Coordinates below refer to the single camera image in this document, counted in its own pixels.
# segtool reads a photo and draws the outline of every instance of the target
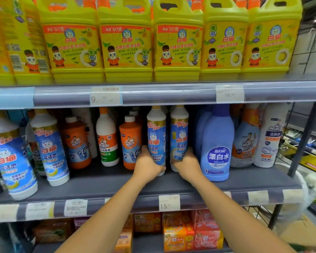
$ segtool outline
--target hand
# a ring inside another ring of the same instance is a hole
[[[193,154],[193,149],[189,147],[182,161],[173,161],[183,179],[194,184],[199,177],[203,177],[197,157]]]
[[[143,145],[141,147],[141,154],[137,157],[133,177],[147,184],[163,170],[166,170],[166,167],[155,164],[147,149],[147,145]]]

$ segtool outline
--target yellow dish soap jug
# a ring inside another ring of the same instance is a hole
[[[45,42],[33,1],[0,0],[0,27],[17,84],[52,84]]]
[[[267,0],[248,10],[243,73],[286,73],[302,18],[301,0]]]
[[[202,10],[187,0],[154,0],[153,14],[155,76],[199,76]]]
[[[37,0],[37,7],[55,82],[102,83],[95,0]]]
[[[99,7],[98,14],[106,77],[151,77],[149,0],[117,0],[114,7]]]
[[[200,74],[239,73],[248,12],[233,0],[205,0]]]

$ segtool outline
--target human arm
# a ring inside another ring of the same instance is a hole
[[[182,161],[174,161],[173,165],[181,177],[198,190],[234,253],[295,253],[286,242],[202,174],[191,148]]]
[[[154,163],[147,146],[143,146],[132,177],[55,253],[113,252],[139,192],[165,169],[164,166]]]

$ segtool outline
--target forearm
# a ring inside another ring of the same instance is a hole
[[[202,196],[235,253],[295,253],[287,243],[203,175],[194,181],[193,186]]]
[[[112,252],[144,185],[139,179],[130,178],[97,213],[63,243],[56,253]]]

